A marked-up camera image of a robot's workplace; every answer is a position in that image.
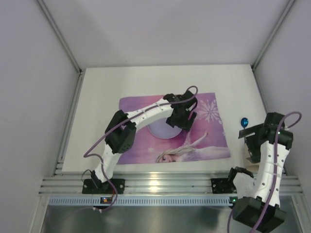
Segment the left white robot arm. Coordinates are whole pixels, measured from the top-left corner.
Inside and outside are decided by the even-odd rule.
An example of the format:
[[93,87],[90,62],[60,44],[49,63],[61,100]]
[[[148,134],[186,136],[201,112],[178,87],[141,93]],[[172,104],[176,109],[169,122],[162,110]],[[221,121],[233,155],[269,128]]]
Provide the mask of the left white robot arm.
[[99,165],[91,172],[91,180],[96,189],[106,188],[111,184],[114,168],[120,156],[133,146],[136,133],[143,127],[160,119],[170,127],[189,132],[197,116],[196,95],[187,90],[182,95],[166,94],[155,103],[144,108],[124,112],[118,110],[109,122],[104,135],[85,153],[92,156],[93,149],[105,142],[103,155],[96,154]]

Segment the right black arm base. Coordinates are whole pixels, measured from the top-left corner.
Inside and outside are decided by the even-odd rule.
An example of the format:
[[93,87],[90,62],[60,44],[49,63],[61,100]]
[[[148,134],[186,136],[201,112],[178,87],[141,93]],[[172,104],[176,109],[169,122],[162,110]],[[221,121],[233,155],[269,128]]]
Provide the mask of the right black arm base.
[[237,192],[233,182],[228,178],[211,179],[211,188],[213,194],[234,194]]

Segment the blue spoon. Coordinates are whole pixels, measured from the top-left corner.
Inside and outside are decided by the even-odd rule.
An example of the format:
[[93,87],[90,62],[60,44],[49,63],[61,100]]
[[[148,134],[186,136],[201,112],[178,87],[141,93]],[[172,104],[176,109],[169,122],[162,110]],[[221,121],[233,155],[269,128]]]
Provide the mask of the blue spoon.
[[[243,118],[241,119],[241,126],[242,126],[243,130],[246,129],[246,127],[248,126],[248,123],[249,123],[248,118],[243,117]],[[245,135],[243,136],[243,139],[244,139],[244,144],[246,144],[246,136],[245,136]]]

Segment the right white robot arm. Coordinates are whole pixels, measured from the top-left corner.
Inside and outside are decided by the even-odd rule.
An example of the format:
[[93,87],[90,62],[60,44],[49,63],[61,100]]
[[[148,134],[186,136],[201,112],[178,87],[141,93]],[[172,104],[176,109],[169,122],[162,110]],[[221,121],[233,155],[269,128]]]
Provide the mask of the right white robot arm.
[[286,212],[280,209],[280,182],[287,155],[294,141],[285,126],[285,116],[268,113],[262,124],[243,129],[250,161],[259,166],[257,175],[246,168],[231,168],[228,179],[237,191],[230,219],[251,228],[251,232],[270,233],[280,226]]

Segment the purple printed cloth placemat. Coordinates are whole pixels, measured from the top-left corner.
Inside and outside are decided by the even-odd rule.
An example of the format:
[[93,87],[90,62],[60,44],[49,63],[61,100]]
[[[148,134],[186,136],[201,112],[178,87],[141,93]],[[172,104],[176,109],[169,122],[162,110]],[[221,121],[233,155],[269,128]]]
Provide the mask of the purple printed cloth placemat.
[[118,163],[159,164],[229,158],[215,93],[198,94],[196,97],[197,117],[189,132],[182,130],[172,139],[159,139],[145,126],[136,133],[132,148],[119,158]]

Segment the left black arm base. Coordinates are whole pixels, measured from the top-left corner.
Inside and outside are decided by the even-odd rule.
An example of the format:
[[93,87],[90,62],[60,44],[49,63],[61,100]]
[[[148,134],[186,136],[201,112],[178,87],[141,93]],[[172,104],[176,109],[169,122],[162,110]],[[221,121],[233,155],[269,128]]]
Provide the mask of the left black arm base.
[[[125,189],[125,179],[111,179],[112,184],[115,186],[118,194],[123,194]],[[109,182],[100,183],[95,185],[92,179],[85,179],[83,183],[83,194],[113,194],[116,193]]]

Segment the lilac plastic plate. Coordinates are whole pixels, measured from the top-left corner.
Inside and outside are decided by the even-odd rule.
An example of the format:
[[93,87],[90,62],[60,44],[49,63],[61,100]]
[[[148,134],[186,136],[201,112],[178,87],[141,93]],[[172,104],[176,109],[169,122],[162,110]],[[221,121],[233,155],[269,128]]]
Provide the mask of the lilac plastic plate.
[[182,129],[168,125],[165,118],[149,124],[147,128],[153,136],[159,139],[172,139],[182,132]]

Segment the beige paper cup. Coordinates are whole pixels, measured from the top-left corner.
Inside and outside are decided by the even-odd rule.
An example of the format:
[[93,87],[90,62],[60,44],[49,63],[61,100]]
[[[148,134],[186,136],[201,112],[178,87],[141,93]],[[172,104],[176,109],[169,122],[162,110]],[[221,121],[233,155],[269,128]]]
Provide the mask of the beige paper cup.
[[258,170],[259,170],[259,163],[253,163],[253,162],[251,161],[251,158],[248,157],[248,158],[246,158],[246,160],[245,160],[245,168],[246,168],[247,170],[249,170],[250,172],[252,172],[252,173],[257,173]]

